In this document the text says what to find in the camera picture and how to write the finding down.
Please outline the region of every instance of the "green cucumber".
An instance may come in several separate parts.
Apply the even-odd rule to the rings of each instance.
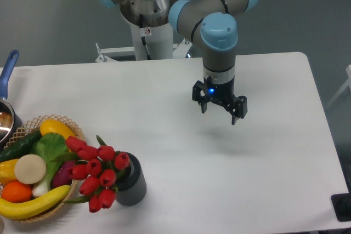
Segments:
[[[40,130],[27,134],[0,152],[0,163],[28,155],[33,144],[42,137]]]

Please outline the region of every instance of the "fake vegetable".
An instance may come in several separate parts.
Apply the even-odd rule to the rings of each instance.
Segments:
[[[39,155],[46,163],[46,174],[42,180],[33,187],[32,194],[40,197],[49,192],[51,180],[62,162],[51,162],[56,157],[67,152],[68,148],[62,135],[56,133],[45,134],[33,149],[33,153]]]
[[[0,153],[0,162],[20,158],[31,151],[32,145],[42,137],[39,130],[27,134]]]
[[[57,133],[62,135],[65,139],[67,139],[69,136],[75,137],[75,134],[67,125],[54,119],[47,119],[43,121],[40,125],[40,133],[42,135],[46,135],[48,133]]]
[[[8,219],[26,219],[42,213],[64,199],[70,186],[60,186],[45,195],[24,203],[12,203],[0,198],[0,215]]]
[[[68,173],[68,170],[71,167],[74,167],[75,163],[76,163],[76,161],[74,161],[74,160],[67,161],[67,162],[63,163],[63,165],[56,172],[56,174],[53,178],[53,182],[52,182],[53,189],[55,189],[56,187],[59,187],[59,186],[63,186],[63,185],[71,185],[72,179],[70,178],[70,174]]]
[[[22,156],[15,165],[16,178],[23,184],[31,185],[39,182],[45,173],[45,161],[38,155]]]
[[[0,163],[0,184],[6,185],[17,180],[15,175],[15,165],[18,159],[4,161]]]
[[[12,203],[26,202],[32,198],[32,188],[20,181],[13,181],[5,185],[1,198]]]

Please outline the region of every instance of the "black vase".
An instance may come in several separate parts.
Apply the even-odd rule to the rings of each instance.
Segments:
[[[131,153],[127,154],[131,165],[127,168],[127,176],[116,181],[118,186],[116,201],[124,206],[133,206],[144,198],[146,181],[139,160]]]

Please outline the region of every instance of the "orange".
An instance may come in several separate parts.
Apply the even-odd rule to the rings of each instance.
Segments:
[[[32,188],[20,181],[13,181],[5,185],[1,197],[12,203],[26,202],[32,198]]]

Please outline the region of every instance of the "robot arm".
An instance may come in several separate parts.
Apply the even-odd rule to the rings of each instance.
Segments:
[[[197,81],[193,86],[193,100],[201,105],[202,113],[205,113],[207,103],[212,102],[232,115],[232,124],[244,118],[246,97],[234,95],[238,35],[233,16],[251,9],[258,0],[201,0],[197,3],[188,0],[100,1],[108,7],[120,4],[123,17],[131,25],[137,60],[141,56],[147,59],[171,58],[171,55],[165,56],[173,51],[172,28],[171,32],[167,28],[170,23],[202,51],[203,83]],[[152,27],[153,31],[154,41],[149,41],[148,45],[145,37],[140,37],[139,28],[144,27]]]
[[[232,124],[247,112],[245,96],[234,95],[235,46],[238,35],[233,18],[252,8],[258,0],[201,0],[192,3],[177,1],[169,11],[169,22],[178,33],[202,51],[203,83],[193,86],[193,100],[224,107],[232,115]]]

